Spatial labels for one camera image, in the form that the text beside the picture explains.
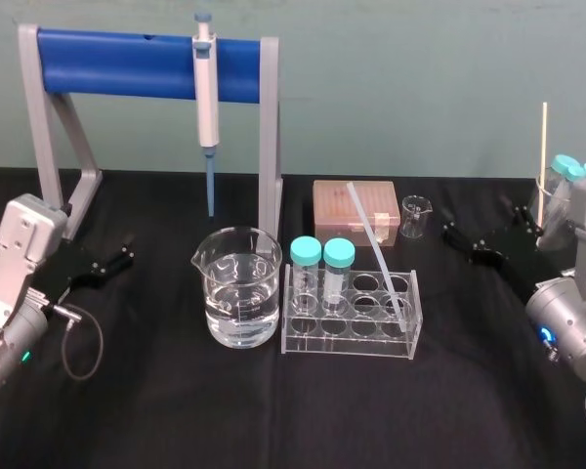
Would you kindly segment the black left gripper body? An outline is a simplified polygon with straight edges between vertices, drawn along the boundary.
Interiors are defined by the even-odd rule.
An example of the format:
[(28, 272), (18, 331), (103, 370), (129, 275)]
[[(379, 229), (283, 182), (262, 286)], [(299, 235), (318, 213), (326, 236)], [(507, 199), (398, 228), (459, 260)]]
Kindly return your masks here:
[(51, 304), (59, 304), (72, 291), (99, 287), (100, 264), (85, 247), (63, 240), (35, 272), (30, 289), (42, 294)]

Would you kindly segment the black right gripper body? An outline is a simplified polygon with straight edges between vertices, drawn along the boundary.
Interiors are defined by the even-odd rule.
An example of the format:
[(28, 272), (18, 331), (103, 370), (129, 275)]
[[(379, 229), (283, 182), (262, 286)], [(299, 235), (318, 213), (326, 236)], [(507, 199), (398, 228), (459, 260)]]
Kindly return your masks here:
[(472, 262), (492, 267), (519, 299), (530, 299), (542, 283), (574, 277), (575, 269), (560, 270), (541, 252), (540, 232), (529, 228), (502, 228), (488, 232), (472, 244)]

